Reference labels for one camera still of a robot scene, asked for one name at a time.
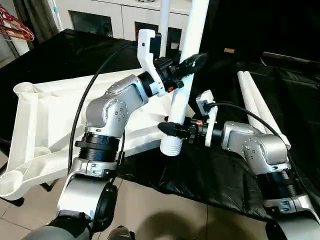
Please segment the cable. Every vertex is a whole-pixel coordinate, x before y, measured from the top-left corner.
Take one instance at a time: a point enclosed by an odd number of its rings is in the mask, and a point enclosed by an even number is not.
[[[120,153],[119,154],[122,154],[122,152],[124,151],[124,149],[125,149],[125,141],[126,141],[126,131],[125,130],[123,130],[123,134],[122,134],[122,144],[121,144],[121,150],[120,150]],[[116,167],[118,168],[120,165],[121,165],[121,160],[122,160],[122,158],[120,157],[120,158],[118,158],[119,159],[119,161],[116,163]],[[116,174],[115,174],[115,176],[112,178],[112,180],[111,180],[111,184],[114,184],[114,181],[116,180],[116,177],[117,177],[117,169],[115,169],[116,170]]]
[[[253,117],[254,119],[256,119],[257,121],[259,121],[260,123],[262,123],[267,129],[270,130],[270,132],[272,132],[275,136],[277,136],[278,138],[280,138],[282,140],[282,138],[280,137],[280,135],[267,123],[265,122],[263,119],[261,119],[260,117],[258,117],[257,115],[255,115],[254,113],[248,111],[247,109],[241,107],[241,106],[238,106],[236,104],[233,104],[233,103],[229,103],[229,102],[216,102],[216,103],[210,103],[210,107],[215,107],[215,106],[229,106],[229,107],[233,107],[233,108],[236,108],[236,109],[239,109],[243,112],[245,112],[246,114],[250,115],[251,117]],[[286,143],[283,141],[286,149],[287,149],[287,156],[288,156],[288,159],[289,159],[289,162],[291,164],[291,167],[293,169],[293,171],[295,172],[296,176],[297,177],[300,177],[299,174],[298,174],[298,171],[297,171],[297,167],[296,167],[296,164],[294,163],[290,153],[289,153],[289,149],[286,145]]]
[[[71,129],[71,133],[70,133],[70,142],[69,142],[69,154],[68,154],[68,174],[70,172],[71,166],[72,166],[72,159],[73,159],[73,146],[74,146],[74,139],[75,139],[75,132],[76,132],[76,128],[77,128],[77,123],[80,117],[80,113],[81,113],[81,109],[84,105],[85,99],[89,93],[90,88],[92,87],[92,85],[94,84],[95,80],[97,79],[98,75],[101,73],[101,71],[105,68],[105,66],[114,58],[116,57],[123,49],[131,46],[133,43],[127,43],[123,46],[121,46],[117,51],[115,51],[111,56],[109,56],[104,63],[101,65],[101,67],[98,69],[98,71],[94,74],[94,76],[92,77],[92,79],[90,80],[88,86],[86,87],[86,89],[84,90],[84,93],[81,97],[81,100],[79,102],[79,106],[76,110],[75,113],[75,117],[74,117],[74,121],[72,124],[72,129]]]
[[[261,63],[264,65],[264,66],[268,66],[263,60],[262,60],[262,58],[260,57],[260,61],[261,61]]]

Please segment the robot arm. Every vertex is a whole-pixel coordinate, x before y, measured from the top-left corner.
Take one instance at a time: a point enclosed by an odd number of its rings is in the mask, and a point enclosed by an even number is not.
[[[111,224],[118,195],[113,181],[125,155],[118,152],[119,142],[130,115],[150,97],[182,88],[182,77],[195,73],[207,59],[205,54],[196,54],[178,66],[165,57],[154,61],[158,54],[152,50],[160,49],[154,46],[157,42],[153,30],[141,30],[138,59],[145,72],[114,83],[103,96],[89,103],[85,133],[75,143],[80,153],[72,161],[58,201],[57,218],[25,240],[88,240]]]
[[[199,95],[196,102],[201,114],[209,116],[207,122],[186,118],[183,125],[163,122],[158,128],[191,144],[200,138],[205,138],[207,147],[218,142],[224,150],[240,155],[256,177],[266,212],[277,221],[268,228],[280,229],[286,240],[318,239],[320,219],[291,167],[281,138],[239,122],[227,121],[219,129],[215,124],[218,107],[209,90]]]

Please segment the floor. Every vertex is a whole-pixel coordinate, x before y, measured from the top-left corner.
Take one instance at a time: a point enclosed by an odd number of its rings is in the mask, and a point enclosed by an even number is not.
[[[8,161],[8,157],[0,151],[0,168]]]
[[[13,60],[15,60],[15,57],[14,56],[10,56],[10,57],[7,57],[3,60],[0,61],[0,68],[4,67],[5,65],[11,63]]]
[[[49,223],[64,182],[60,179],[51,192],[32,188],[21,207],[0,200],[0,239],[20,240]],[[119,192],[113,222],[94,240],[106,240],[120,225],[135,232],[137,240],[267,240],[263,222],[119,178],[115,184]]]

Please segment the table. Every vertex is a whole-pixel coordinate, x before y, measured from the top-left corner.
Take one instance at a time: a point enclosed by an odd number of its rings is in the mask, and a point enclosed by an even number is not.
[[[12,89],[21,82],[34,84],[93,75],[103,61],[127,41],[66,29],[39,47],[0,69],[2,79],[2,129],[10,140],[18,97]],[[137,49],[129,47],[114,59],[104,73],[139,68]],[[196,96],[211,89],[218,102],[244,106],[237,80],[238,70],[249,70],[275,120],[292,144],[291,154],[303,182],[320,196],[320,85],[312,76],[278,70],[255,63],[222,59],[209,62],[197,75],[189,104],[197,110]],[[220,107],[218,124],[247,123],[245,114]],[[9,153],[8,146],[0,148]],[[245,161],[234,153],[203,144],[184,144],[177,157],[167,157],[158,148],[127,157],[118,176],[165,194],[176,194],[198,202],[268,221],[262,195]]]

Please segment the white pipe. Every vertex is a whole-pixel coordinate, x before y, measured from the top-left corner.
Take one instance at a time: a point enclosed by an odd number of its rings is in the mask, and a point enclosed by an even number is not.
[[[260,117],[264,121],[266,121],[266,123],[268,123],[280,135],[280,137],[282,138],[284,143],[290,149],[291,144],[290,144],[289,140],[287,139],[287,137],[284,134],[282,134],[278,124],[276,123],[274,117],[272,116],[272,113],[270,112],[270,110],[269,110],[264,98],[262,97],[255,81],[253,80],[250,72],[245,71],[244,75],[245,75],[245,78],[249,84],[250,91],[253,96],[253,100],[255,102],[255,105],[259,111]],[[264,128],[265,128],[267,134],[272,134],[272,132],[269,129],[267,129],[266,127],[264,127]]]
[[[161,33],[160,57],[166,56],[168,28],[169,28],[169,15],[170,15],[170,2],[171,0],[161,0],[161,11],[160,11],[161,16],[160,16],[160,26],[159,26],[159,33]]]
[[[252,95],[251,87],[246,78],[246,75],[244,74],[243,71],[238,71],[237,76],[239,79],[239,84],[242,92],[245,109],[247,109],[248,111],[260,117],[258,108],[255,104],[254,96]],[[266,133],[265,127],[261,122],[259,122],[258,120],[254,119],[252,116],[249,116],[249,115],[248,115],[248,120],[249,120],[249,124],[252,127],[255,127],[256,129],[260,130],[260,132],[264,134]]]
[[[199,53],[208,5],[209,0],[192,1],[180,62]],[[193,74],[184,77],[184,87],[174,91],[168,122],[184,123],[193,79]],[[182,140],[180,138],[165,136],[161,140],[160,150],[167,156],[177,156],[181,151],[181,147]]]

